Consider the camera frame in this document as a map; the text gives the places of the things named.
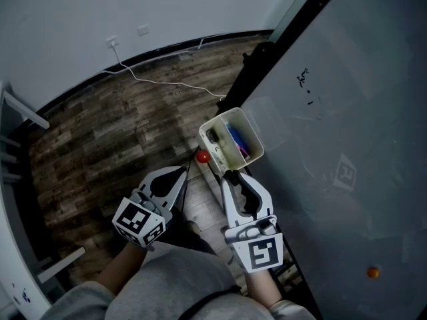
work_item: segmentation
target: wooden floor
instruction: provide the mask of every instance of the wooden floor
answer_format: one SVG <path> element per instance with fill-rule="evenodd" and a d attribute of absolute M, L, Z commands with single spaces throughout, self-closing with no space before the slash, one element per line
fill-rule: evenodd
<path fill-rule="evenodd" d="M 242 53 L 265 40 L 256 36 L 212 43 L 134 72 L 224 95 L 243 67 Z M 197 130 L 215 115 L 217 102 L 203 90 L 143 83 L 125 72 L 60 103 L 46 114 L 51 128 L 29 134 L 33 186 L 53 245 L 61 257 L 78 246 L 87 251 L 68 268 L 72 285 L 93 279 L 116 254 L 111 220 L 119 202 L 147 173 L 176 165 L 194 152 Z M 219 232 L 224 215 L 218 184 L 207 167 L 192 165 L 184 214 L 230 263 L 231 252 Z"/>

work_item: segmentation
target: gray sleeve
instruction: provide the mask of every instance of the gray sleeve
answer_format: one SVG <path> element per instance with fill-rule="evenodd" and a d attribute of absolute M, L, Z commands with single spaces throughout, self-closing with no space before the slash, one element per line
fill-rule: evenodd
<path fill-rule="evenodd" d="M 315 320 L 307 309 L 288 300 L 279 301 L 268 310 L 275 320 Z"/>
<path fill-rule="evenodd" d="M 97 282 L 73 288 L 47 310 L 41 320 L 103 320 L 115 295 Z"/>

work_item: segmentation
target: whiteboard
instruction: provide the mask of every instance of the whiteboard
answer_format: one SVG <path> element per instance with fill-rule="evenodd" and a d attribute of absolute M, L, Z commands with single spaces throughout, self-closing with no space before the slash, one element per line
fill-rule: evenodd
<path fill-rule="evenodd" d="M 427 305 L 426 100 L 427 0 L 331 0 L 242 107 L 324 319 Z"/>

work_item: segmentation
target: gray sweatshirt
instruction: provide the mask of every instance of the gray sweatshirt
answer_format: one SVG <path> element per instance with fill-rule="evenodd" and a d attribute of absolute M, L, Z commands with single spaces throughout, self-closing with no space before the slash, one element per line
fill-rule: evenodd
<path fill-rule="evenodd" d="M 70 290 L 42 320 L 139 320 L 178 319 L 199 300 L 235 285 L 218 257 L 198 251 L 156 243 L 142 268 L 118 296 L 96 282 Z M 280 301 L 266 309 L 237 294 L 217 297 L 204 305 L 192 319 L 287 319 L 314 320 L 303 307 Z"/>

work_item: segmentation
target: white container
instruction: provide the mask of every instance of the white container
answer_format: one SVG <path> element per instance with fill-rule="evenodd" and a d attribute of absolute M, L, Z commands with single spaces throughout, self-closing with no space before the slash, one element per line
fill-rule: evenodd
<path fill-rule="evenodd" d="M 227 128 L 227 124 L 239 133 L 248 148 L 249 157 L 247 160 L 240 153 Z M 216 132 L 219 138 L 218 143 L 211 143 L 207 138 L 206 131 L 210 129 Z M 209 164 L 212 171 L 218 175 L 223 175 L 228 169 L 232 171 L 241 169 L 253 163 L 264 154 L 264 147 L 261 141 L 258 139 L 245 113 L 240 108 L 230 109 L 201 125 L 197 142 L 202 149 L 209 152 L 211 156 Z"/>

